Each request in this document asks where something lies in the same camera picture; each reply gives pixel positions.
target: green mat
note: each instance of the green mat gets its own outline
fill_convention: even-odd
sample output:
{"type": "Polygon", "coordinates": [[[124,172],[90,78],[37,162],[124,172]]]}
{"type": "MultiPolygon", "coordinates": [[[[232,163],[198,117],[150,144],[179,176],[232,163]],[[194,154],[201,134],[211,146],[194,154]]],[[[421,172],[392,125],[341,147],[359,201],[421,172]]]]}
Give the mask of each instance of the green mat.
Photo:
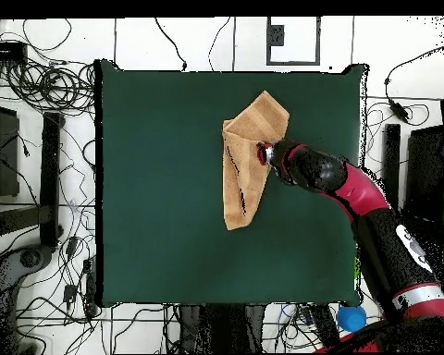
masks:
{"type": "Polygon", "coordinates": [[[352,231],[333,201],[273,173],[252,223],[227,231],[221,131],[267,90],[290,112],[287,137],[357,163],[363,74],[364,66],[334,75],[96,63],[103,304],[358,300],[352,231]]]}

